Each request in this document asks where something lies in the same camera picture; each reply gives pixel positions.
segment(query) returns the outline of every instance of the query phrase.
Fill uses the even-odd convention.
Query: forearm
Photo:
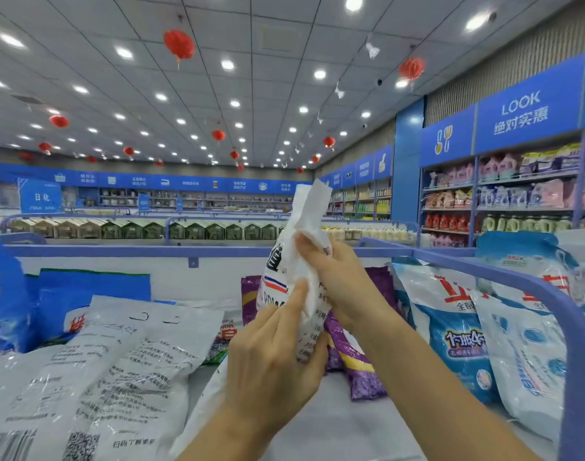
[[[355,320],[354,336],[430,461],[540,459],[391,308]]]
[[[270,440],[221,408],[176,461],[255,461]]]

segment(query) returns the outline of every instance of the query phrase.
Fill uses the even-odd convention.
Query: person's left hand
[[[228,346],[222,409],[253,434],[269,440],[316,393],[327,362],[325,333],[306,364],[296,359],[298,323],[307,291],[307,281],[299,280],[283,306],[260,310]]]

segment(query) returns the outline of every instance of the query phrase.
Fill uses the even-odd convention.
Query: barcode
[[[98,446],[100,434],[72,432],[68,438],[62,461],[91,461]]]
[[[0,433],[0,461],[25,461],[36,429]]]

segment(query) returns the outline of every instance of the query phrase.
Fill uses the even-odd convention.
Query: ceiling
[[[313,168],[314,153],[322,153],[322,164],[570,1],[363,0],[350,12],[346,0],[0,0],[0,34],[25,47],[0,39],[7,87],[0,87],[0,146],[37,150],[44,141],[61,154],[121,159],[123,147],[132,146],[141,151],[135,159],[220,165],[233,164],[236,147],[247,150],[241,154],[250,166]],[[497,18],[466,32],[482,12]],[[179,66],[163,43],[168,29],[196,44],[193,58]],[[373,59],[368,41],[380,48]],[[132,59],[120,57],[120,47]],[[413,85],[396,89],[397,69],[410,54],[427,68]],[[222,60],[235,69],[223,69]],[[317,69],[326,73],[322,80]],[[53,127],[50,108],[70,126]],[[218,128],[227,136],[219,144],[211,136]],[[337,141],[334,153],[322,145],[327,136]]]

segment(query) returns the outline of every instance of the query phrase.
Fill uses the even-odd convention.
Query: bag being held
[[[270,303],[281,306],[288,300],[288,292],[292,292],[297,280],[307,279],[309,290],[298,327],[297,359],[301,362],[312,355],[330,307],[326,288],[314,269],[299,255],[294,237],[301,232],[327,255],[333,255],[329,237],[321,229],[331,192],[332,189],[319,180],[311,186],[297,185],[290,220],[269,255],[256,298],[258,309]]]

